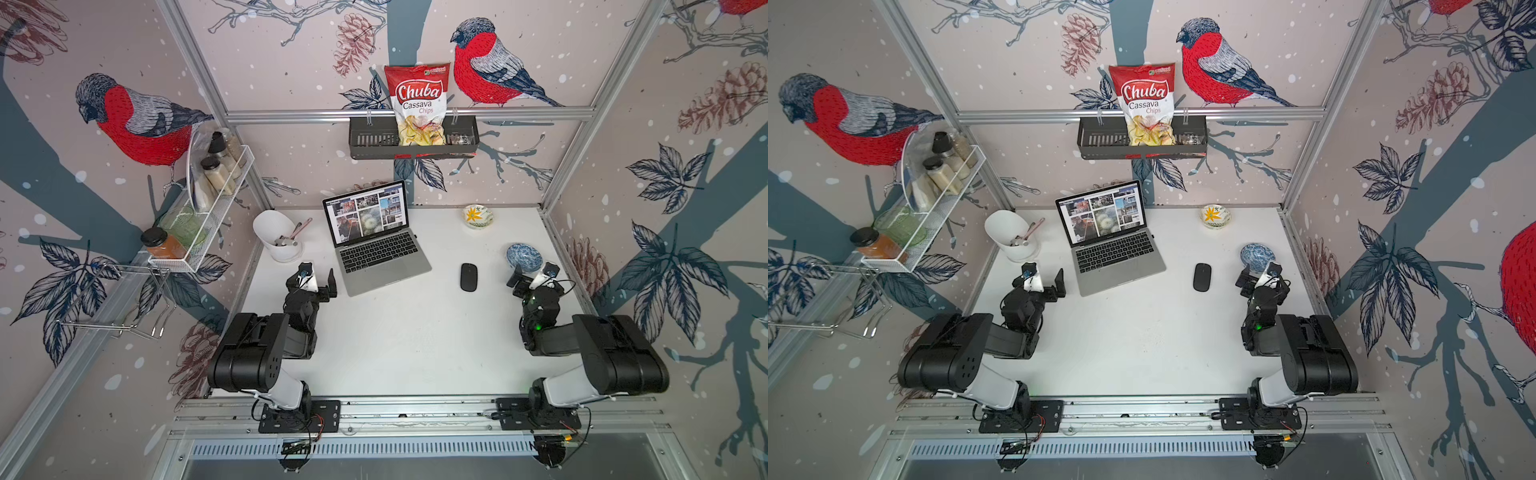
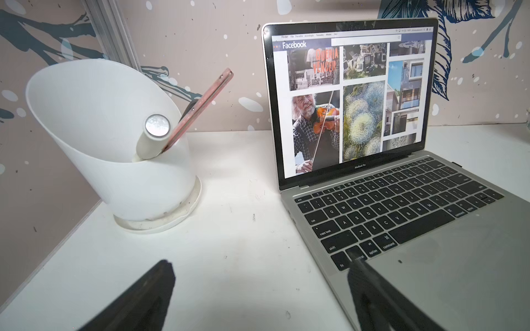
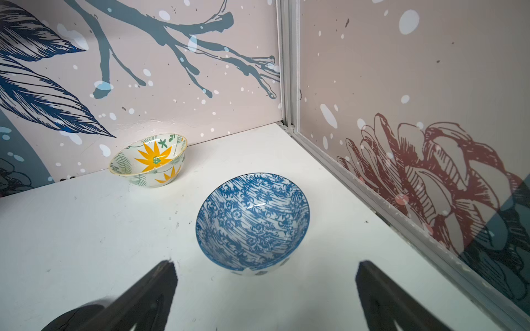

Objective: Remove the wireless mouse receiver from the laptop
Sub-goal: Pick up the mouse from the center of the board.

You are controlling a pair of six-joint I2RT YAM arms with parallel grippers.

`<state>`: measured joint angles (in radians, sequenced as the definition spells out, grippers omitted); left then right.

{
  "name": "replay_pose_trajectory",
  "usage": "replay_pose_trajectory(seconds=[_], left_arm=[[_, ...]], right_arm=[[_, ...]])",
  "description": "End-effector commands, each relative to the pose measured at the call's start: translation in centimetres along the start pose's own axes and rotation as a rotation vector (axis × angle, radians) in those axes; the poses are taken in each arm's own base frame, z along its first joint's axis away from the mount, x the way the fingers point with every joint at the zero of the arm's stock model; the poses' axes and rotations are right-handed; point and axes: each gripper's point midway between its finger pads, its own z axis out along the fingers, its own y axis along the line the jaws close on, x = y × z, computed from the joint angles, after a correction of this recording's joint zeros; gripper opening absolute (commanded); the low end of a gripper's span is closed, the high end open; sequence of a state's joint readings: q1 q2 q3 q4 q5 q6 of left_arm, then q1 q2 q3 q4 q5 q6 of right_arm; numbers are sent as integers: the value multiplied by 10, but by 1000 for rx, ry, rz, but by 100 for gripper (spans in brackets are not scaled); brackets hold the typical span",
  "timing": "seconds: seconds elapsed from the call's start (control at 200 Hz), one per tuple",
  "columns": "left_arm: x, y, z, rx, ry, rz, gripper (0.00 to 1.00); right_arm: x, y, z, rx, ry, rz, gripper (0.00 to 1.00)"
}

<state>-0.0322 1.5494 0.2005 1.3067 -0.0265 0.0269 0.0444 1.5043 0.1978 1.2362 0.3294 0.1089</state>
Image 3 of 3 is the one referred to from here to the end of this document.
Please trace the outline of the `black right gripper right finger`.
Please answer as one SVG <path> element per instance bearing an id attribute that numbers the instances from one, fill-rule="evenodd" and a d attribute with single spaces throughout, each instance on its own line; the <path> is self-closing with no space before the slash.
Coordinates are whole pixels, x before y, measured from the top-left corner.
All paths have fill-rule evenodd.
<path id="1" fill-rule="evenodd" d="M 356 285 L 370 330 L 449 330 L 371 261 L 362 261 Z"/>

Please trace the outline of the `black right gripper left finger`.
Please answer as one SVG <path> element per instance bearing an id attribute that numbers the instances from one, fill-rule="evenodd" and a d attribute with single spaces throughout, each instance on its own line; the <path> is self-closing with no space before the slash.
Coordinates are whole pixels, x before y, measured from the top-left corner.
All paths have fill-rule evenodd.
<path id="1" fill-rule="evenodd" d="M 164 330 L 178 277 L 175 264 L 161 261 L 80 330 Z"/>

